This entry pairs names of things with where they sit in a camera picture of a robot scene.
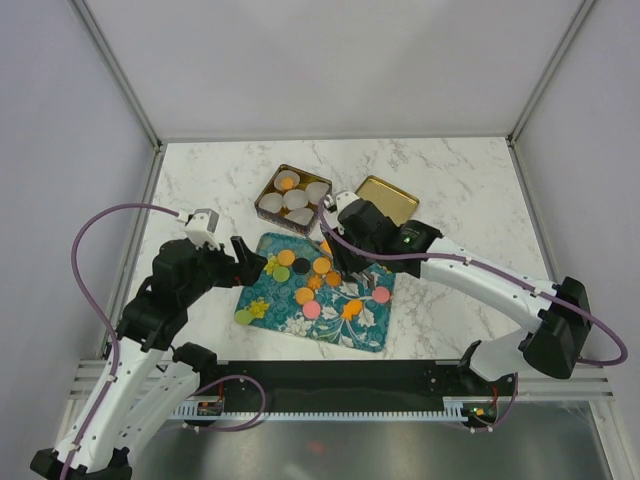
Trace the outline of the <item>orange swirl cookie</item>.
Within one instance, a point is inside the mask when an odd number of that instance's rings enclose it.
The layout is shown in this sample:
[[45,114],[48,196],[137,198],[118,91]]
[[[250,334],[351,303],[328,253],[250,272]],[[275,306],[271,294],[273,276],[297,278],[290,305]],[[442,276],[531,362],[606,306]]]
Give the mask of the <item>orange swirl cookie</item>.
[[313,275],[308,279],[307,286],[316,291],[322,287],[323,283],[324,279],[321,276]]

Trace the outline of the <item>gold tin lid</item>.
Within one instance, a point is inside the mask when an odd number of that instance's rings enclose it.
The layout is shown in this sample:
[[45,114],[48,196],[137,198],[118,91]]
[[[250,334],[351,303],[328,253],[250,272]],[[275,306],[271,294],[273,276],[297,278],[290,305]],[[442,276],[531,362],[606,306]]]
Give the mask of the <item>gold tin lid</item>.
[[410,220],[420,203],[417,197],[374,175],[369,175],[355,193],[372,202],[396,225]]

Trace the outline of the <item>orange dotted cookie packed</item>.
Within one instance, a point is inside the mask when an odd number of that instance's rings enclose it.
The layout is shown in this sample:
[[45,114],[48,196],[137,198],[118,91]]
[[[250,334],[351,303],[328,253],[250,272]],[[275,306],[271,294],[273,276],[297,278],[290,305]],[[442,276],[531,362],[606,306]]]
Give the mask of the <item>orange dotted cookie packed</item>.
[[280,180],[279,188],[282,191],[289,191],[295,187],[296,183],[292,177],[284,177]]

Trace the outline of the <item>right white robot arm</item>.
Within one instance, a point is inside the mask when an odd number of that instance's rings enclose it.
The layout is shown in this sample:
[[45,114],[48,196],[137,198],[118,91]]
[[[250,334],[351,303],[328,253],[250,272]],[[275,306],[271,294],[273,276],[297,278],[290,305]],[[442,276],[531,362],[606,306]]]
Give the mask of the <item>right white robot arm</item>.
[[580,281],[567,277],[554,283],[504,270],[433,226],[418,220],[395,224],[353,192],[324,196],[319,219],[343,277],[377,264],[448,286],[518,325],[510,334],[467,348],[456,372],[466,393],[480,394],[493,381],[523,370],[555,379],[572,376],[592,328],[586,288]]

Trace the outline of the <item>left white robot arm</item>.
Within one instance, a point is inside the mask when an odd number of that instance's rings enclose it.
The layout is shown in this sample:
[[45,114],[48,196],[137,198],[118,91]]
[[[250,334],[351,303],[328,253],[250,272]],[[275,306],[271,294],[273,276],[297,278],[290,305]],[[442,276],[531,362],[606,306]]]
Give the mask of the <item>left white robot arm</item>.
[[88,403],[53,448],[38,451],[30,468],[45,479],[128,479],[148,442],[191,394],[208,394],[219,380],[216,355],[193,343],[177,349],[160,382],[143,383],[188,320],[188,308],[213,288],[252,286],[267,264],[239,236],[234,255],[196,247],[188,239],[164,243],[152,273],[125,307],[116,342]]

